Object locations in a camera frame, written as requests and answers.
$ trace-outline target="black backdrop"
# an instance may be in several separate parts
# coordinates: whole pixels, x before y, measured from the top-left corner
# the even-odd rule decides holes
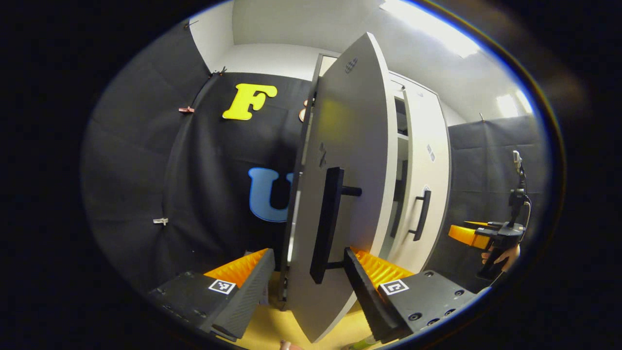
[[[251,212],[248,171],[277,171],[271,204],[287,206],[285,175],[294,168],[310,82],[251,73],[208,80],[208,73],[190,31],[178,24],[120,71],[85,133],[81,183],[93,234],[139,291],[245,250],[273,248],[280,270],[285,223]],[[248,121],[223,119],[239,83],[278,93]],[[182,106],[195,113],[184,116]],[[169,223],[154,225],[161,217]]]

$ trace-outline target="cabinet handle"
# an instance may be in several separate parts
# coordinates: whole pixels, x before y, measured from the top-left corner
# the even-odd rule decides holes
[[[333,236],[339,214],[339,204],[341,196],[359,197],[363,190],[358,187],[348,187],[343,185],[344,170],[339,167],[329,168],[326,171],[326,181],[324,183],[324,197],[322,198],[322,210],[320,211],[320,222],[317,226],[315,236],[315,248],[313,249],[313,259],[309,273],[316,284],[321,284],[324,273],[327,269],[340,268],[342,262],[328,262],[330,249],[333,246]]]
[[[424,204],[421,207],[421,215],[419,216],[419,223],[417,224],[417,230],[408,230],[408,233],[415,234],[415,237],[412,239],[413,242],[416,242],[421,239],[421,233],[424,231],[425,218],[427,218],[427,210],[430,207],[430,197],[432,196],[432,191],[425,190],[423,197],[417,197],[417,199],[423,200]]]

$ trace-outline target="black fabric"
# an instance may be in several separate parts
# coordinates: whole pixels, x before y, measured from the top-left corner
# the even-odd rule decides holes
[[[103,252],[121,275],[147,292],[179,273],[207,271],[274,249],[280,269],[284,222],[249,208],[251,168],[277,171],[270,198],[287,206],[302,128],[298,113],[310,83],[272,75],[208,70],[188,31],[173,28],[110,83],[83,144],[85,205]],[[273,85],[247,121],[225,120],[238,83]],[[192,106],[183,115],[177,108]],[[166,226],[153,219],[166,217]]]
[[[451,225],[463,221],[507,221],[509,191],[518,175],[513,150],[519,151],[527,175],[527,192],[533,208],[521,248],[529,249],[538,231],[549,197],[551,158],[548,138],[533,117],[503,118],[450,126],[452,181],[447,216],[426,269],[435,270],[474,293],[490,284],[475,273],[482,267],[482,250],[448,236]],[[527,207],[518,218],[526,222]]]
[[[93,235],[141,291],[189,269],[186,260],[170,258],[187,239],[163,235],[152,220],[163,216],[165,169],[184,119],[177,108],[193,103],[208,73],[180,23],[117,74],[85,131],[81,188]]]
[[[222,114],[239,83],[272,85],[278,93],[267,98],[259,111],[252,110],[250,120],[226,120]],[[268,222],[251,212],[248,171],[278,172],[271,205],[287,207],[290,185],[285,176],[294,168],[302,129],[298,112],[309,88],[305,80],[253,73],[226,73],[210,80],[171,156],[164,204],[170,224],[165,234],[177,234],[177,226],[187,224],[191,228],[187,234],[210,251],[194,256],[214,267],[243,256],[245,250],[272,248],[280,270],[285,222]],[[193,247],[189,245],[182,254],[190,256]]]

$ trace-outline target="white wall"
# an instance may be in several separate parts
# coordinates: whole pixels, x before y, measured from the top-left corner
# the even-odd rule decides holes
[[[233,0],[199,12],[190,18],[190,32],[210,71],[223,68],[222,55],[233,47]]]
[[[434,35],[380,9],[383,0],[235,0],[235,44],[291,44],[343,52],[372,33],[389,70],[432,89],[468,122],[501,118],[511,71],[488,51],[462,58]]]
[[[453,108],[449,107],[445,102],[440,101],[440,109],[443,111],[443,116],[447,122],[447,126],[458,125],[467,123]]]
[[[221,69],[225,65],[227,72],[282,75],[311,81],[320,53],[339,56],[339,53],[330,50],[298,45],[234,45],[217,60],[217,67]]]

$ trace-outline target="screw hole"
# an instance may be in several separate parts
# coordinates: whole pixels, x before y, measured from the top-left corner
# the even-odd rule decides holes
[[[414,314],[408,316],[408,320],[409,321],[416,321],[416,320],[420,319],[421,316],[422,316],[421,313],[414,313]]]

